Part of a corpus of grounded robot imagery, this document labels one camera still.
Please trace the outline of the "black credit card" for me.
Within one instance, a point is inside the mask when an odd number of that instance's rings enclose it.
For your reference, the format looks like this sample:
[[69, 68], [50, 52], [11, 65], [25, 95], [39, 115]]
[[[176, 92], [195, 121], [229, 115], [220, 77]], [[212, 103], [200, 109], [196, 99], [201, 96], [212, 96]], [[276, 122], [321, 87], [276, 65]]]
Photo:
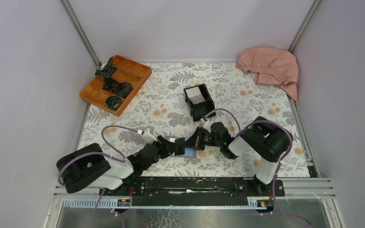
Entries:
[[185, 138], [177, 138], [174, 140], [176, 144], [176, 149], [174, 151], [174, 156], [183, 156], [185, 155]]

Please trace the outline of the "grey leather card holder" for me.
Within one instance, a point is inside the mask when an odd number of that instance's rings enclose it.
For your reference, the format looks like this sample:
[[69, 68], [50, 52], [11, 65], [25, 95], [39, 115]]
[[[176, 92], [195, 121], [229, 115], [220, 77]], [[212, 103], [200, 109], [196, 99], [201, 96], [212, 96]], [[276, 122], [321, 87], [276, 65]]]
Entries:
[[[177, 138], [173, 136], [166, 136], [165, 139], [175, 144], [181, 144], [188, 140], [188, 137]], [[176, 151], [174, 151], [171, 156], [182, 158], [196, 158], [196, 150], [194, 148], [184, 147], [184, 149], [177, 149]]]

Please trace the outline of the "black card tray box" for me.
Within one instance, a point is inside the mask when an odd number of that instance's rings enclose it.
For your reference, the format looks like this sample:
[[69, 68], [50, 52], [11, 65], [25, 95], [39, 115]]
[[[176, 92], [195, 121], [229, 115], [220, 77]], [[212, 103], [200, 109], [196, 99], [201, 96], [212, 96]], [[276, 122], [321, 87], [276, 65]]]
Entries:
[[206, 84], [185, 88], [183, 92], [194, 122], [200, 121], [202, 117], [215, 109], [214, 101]]

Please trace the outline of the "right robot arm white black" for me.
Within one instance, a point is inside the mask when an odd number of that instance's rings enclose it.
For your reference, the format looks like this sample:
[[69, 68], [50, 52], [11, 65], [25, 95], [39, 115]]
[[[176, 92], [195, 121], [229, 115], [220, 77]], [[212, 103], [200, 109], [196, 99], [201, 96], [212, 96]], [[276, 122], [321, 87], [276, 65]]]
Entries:
[[223, 123], [206, 121], [191, 137], [178, 138], [175, 142], [175, 155], [210, 146], [218, 147], [225, 158], [233, 160], [253, 149], [261, 157], [253, 188], [258, 195], [265, 196], [272, 190], [281, 159], [293, 146], [293, 137], [279, 124], [259, 116], [236, 137], [230, 135]]

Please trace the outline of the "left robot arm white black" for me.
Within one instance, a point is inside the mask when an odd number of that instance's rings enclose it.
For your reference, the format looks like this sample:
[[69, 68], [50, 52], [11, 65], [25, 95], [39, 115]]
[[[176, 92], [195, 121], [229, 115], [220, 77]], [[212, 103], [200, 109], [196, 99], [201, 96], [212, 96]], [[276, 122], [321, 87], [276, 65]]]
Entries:
[[176, 140], [158, 136], [157, 141], [120, 160], [93, 143], [57, 161], [58, 183], [70, 194], [86, 187], [104, 187], [116, 195], [123, 195], [128, 191], [127, 180], [141, 176], [160, 159], [173, 155], [177, 148]]

